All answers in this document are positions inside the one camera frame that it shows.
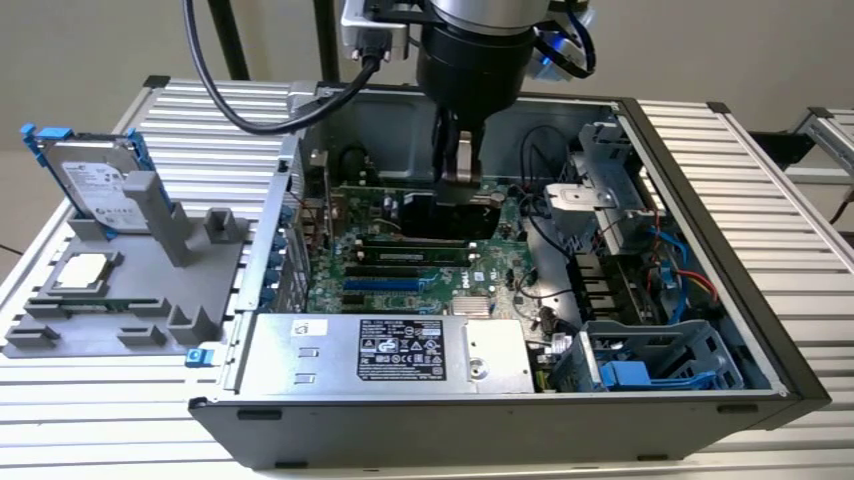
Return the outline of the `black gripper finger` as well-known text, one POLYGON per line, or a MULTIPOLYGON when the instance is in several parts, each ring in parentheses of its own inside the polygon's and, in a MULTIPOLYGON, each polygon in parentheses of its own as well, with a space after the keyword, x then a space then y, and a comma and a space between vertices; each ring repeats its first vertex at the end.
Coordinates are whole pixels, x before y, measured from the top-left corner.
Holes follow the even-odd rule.
POLYGON ((485 125, 461 127, 457 159, 449 163, 446 171, 438 173, 438 203, 466 204, 481 188, 482 163, 480 159, 485 136, 485 125))
POLYGON ((460 142, 457 117, 445 107, 437 108, 432 142, 434 172, 444 173, 449 163, 457 159, 460 142))

